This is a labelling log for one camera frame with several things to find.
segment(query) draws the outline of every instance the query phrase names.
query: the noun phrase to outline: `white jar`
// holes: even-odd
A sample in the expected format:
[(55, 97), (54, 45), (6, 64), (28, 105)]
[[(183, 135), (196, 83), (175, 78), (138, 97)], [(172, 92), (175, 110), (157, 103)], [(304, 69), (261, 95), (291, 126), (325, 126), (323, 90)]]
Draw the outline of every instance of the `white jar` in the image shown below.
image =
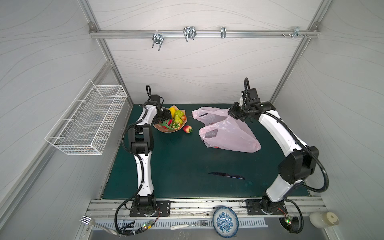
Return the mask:
[(339, 218), (333, 212), (313, 212), (310, 221), (317, 228), (326, 228), (339, 224)]

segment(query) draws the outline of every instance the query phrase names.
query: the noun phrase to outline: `pink plastic bag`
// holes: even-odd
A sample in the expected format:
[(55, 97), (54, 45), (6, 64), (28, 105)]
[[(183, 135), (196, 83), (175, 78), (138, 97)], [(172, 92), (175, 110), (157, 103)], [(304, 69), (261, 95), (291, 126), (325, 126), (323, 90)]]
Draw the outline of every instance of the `pink plastic bag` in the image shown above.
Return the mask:
[(248, 125), (229, 116), (228, 110), (202, 107), (192, 111), (193, 118), (205, 124), (199, 135), (206, 146), (240, 152), (260, 150), (260, 143)]

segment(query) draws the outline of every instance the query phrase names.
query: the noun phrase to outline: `fork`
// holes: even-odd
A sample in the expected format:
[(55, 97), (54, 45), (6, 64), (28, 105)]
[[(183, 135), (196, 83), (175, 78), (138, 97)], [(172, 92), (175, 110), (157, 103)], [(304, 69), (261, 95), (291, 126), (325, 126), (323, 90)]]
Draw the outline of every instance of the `fork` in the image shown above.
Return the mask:
[(107, 233), (109, 234), (112, 234), (112, 235), (117, 235), (118, 233), (115, 231), (115, 230), (112, 230), (110, 228), (106, 228), (106, 227), (103, 227), (103, 226), (100, 226), (99, 224), (97, 224), (95, 222), (95, 220), (93, 220), (92, 218), (90, 217), (86, 217), (86, 216), (82, 216), (80, 218), (80, 221), (86, 225), (89, 225), (89, 226), (92, 226), (92, 225), (95, 225), (95, 226), (98, 226), (99, 228), (103, 229), (104, 231), (106, 231)]
[(208, 221), (207, 220), (199, 220), (199, 221), (197, 221), (196, 223), (193, 223), (193, 224), (175, 225), (175, 226), (171, 226), (170, 229), (171, 230), (176, 230), (176, 229), (185, 228), (185, 227), (191, 227), (191, 226), (196, 226), (196, 225), (198, 227), (205, 227), (205, 226), (208, 226)]

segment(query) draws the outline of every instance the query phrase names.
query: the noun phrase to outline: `black knife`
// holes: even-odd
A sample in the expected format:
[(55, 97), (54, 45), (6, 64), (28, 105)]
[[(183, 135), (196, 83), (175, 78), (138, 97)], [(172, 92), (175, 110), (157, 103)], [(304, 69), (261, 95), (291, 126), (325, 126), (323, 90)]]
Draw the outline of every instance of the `black knife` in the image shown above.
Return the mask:
[(224, 172), (210, 172), (208, 174), (219, 175), (219, 176), (223, 176), (223, 177), (231, 177), (231, 178), (236, 178), (236, 179), (245, 179), (245, 177), (243, 177), (243, 176), (232, 175), (232, 174), (228, 174), (228, 173), (224, 173)]

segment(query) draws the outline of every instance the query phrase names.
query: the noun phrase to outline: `green tabletop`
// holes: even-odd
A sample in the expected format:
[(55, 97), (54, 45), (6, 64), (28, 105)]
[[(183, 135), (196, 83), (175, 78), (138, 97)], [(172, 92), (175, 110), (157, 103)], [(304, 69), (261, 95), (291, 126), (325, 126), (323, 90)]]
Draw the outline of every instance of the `green tabletop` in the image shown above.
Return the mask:
[[(162, 133), (152, 129), (154, 150), (151, 157), (151, 172), (157, 198), (166, 197), (257, 197), (273, 183), (278, 175), (277, 166), (284, 154), (272, 135), (258, 122), (247, 124), (261, 144), (254, 153), (208, 148), (199, 136), (204, 127), (192, 117), (192, 111), (203, 106), (229, 108), (230, 104), (177, 104), (188, 117), (187, 125), (194, 132), (183, 130)], [(134, 105), (129, 122), (135, 122), (142, 112)], [(226, 172), (245, 177), (232, 179), (208, 174)], [(104, 190), (103, 199), (126, 199), (137, 189), (137, 170), (133, 155), (121, 146)], [(298, 187), (292, 196), (308, 196), (308, 191)]]

